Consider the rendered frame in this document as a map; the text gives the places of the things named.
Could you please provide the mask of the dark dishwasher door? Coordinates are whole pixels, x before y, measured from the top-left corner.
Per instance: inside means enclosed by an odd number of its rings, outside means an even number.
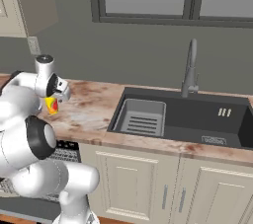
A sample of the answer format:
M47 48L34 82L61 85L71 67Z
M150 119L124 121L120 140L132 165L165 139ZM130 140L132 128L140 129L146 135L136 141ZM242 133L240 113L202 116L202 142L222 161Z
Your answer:
M60 213L57 202L25 197L0 197L0 214L52 224Z

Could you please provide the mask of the beige wall cupboard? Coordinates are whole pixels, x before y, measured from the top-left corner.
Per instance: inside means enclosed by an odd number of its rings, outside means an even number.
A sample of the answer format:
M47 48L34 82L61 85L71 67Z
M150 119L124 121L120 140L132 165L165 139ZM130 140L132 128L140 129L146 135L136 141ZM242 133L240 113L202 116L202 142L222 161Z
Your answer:
M0 37L32 37L57 21L55 0L0 0Z

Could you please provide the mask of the grey sink drain rack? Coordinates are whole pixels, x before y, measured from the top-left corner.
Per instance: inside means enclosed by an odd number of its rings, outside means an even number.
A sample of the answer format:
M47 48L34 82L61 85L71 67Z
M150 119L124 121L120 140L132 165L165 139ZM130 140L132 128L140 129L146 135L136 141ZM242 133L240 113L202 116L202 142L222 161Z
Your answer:
M166 104L158 101L125 99L113 131L163 137Z

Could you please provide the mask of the beige cupboard door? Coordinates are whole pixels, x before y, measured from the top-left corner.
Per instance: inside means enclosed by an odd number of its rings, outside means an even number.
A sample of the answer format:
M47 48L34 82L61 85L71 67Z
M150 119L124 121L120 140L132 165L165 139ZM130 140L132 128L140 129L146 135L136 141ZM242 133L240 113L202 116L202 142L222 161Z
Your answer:
M171 224L253 224L253 168L182 158Z
M89 195L92 210L101 217L132 224L169 224L179 158L134 150L79 145L83 163L100 173ZM168 185L162 209L164 185Z

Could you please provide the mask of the grey sink tap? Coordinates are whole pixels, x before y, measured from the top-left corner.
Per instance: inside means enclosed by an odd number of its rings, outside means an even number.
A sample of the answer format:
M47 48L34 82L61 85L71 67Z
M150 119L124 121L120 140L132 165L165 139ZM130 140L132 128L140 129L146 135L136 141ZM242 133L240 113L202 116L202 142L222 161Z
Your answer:
M197 93L199 91L199 86L197 85L197 77L195 74L196 59L197 59L197 40L193 38L190 41L189 45L185 77L181 87L181 96L183 98L187 98L190 93Z

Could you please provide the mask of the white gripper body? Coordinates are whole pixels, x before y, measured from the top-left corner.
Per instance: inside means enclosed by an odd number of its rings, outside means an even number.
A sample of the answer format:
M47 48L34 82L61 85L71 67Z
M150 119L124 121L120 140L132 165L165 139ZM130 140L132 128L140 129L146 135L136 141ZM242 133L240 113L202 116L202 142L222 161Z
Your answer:
M57 78L54 96L62 102L67 102L70 99L71 91L66 80Z

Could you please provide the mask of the dark sink basin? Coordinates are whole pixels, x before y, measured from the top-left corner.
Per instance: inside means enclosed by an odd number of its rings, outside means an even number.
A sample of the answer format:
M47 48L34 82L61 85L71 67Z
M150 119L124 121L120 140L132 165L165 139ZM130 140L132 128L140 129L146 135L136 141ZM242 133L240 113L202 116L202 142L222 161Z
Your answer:
M247 98L126 87L108 130L113 131L125 99L166 104L164 136L154 137L253 150L253 107Z

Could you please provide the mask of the yellow and red cup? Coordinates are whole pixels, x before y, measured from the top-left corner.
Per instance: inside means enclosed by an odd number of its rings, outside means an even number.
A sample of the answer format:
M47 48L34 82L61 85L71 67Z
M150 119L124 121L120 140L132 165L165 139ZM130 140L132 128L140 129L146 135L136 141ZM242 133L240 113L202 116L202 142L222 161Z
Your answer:
M45 100L45 104L46 104L47 110L48 110L48 112L50 114L56 114L56 113L58 113L57 98L47 97L44 100Z

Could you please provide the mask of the white wall socket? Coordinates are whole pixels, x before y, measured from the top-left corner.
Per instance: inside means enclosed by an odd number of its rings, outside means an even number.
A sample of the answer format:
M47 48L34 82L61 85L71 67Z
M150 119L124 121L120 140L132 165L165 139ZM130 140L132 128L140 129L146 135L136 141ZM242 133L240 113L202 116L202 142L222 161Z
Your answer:
M40 55L41 49L37 37L28 37L28 45L31 55Z

